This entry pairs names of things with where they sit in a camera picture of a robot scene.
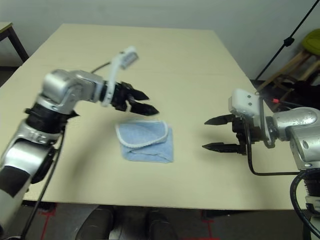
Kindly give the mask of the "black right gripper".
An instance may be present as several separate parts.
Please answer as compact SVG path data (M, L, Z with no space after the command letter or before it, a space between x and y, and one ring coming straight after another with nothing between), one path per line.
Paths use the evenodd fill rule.
M237 153L247 155L250 145L263 140L261 129L254 126L252 120L246 120L235 116L234 114L226 114L213 117L207 120L205 125L226 125L232 123L232 131L235 133L238 144L225 144L223 142L213 142L202 145L204 149L218 153Z

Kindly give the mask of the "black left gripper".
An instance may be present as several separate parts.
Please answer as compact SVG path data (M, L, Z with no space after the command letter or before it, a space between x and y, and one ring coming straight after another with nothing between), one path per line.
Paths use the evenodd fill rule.
M146 101L149 97L142 91L133 89L133 86L126 82L117 82L113 92L111 105L118 111L125 112L130 103L130 112L142 116L154 116L159 111L152 105L136 101Z

